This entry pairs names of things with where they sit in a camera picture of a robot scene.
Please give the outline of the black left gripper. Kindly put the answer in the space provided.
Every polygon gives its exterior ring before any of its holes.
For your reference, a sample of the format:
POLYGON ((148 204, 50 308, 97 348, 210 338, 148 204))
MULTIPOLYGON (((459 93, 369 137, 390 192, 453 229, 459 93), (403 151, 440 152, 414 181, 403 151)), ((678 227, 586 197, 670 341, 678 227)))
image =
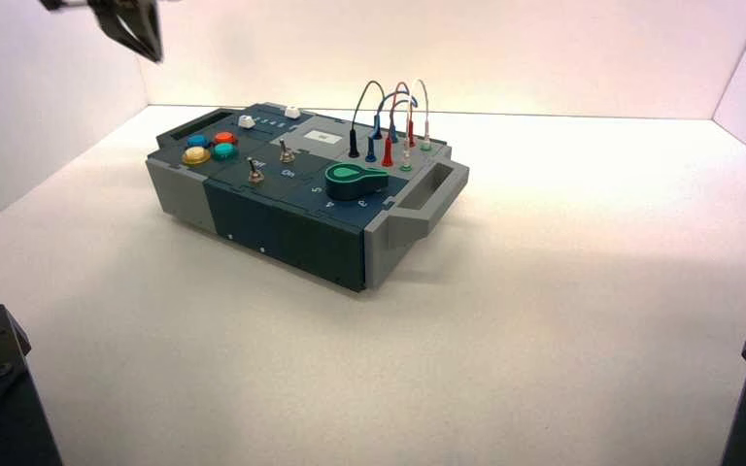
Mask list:
POLYGON ((100 29, 117 43, 151 62, 160 63, 163 47, 157 3, 152 0, 40 0, 48 11, 91 8, 100 29))

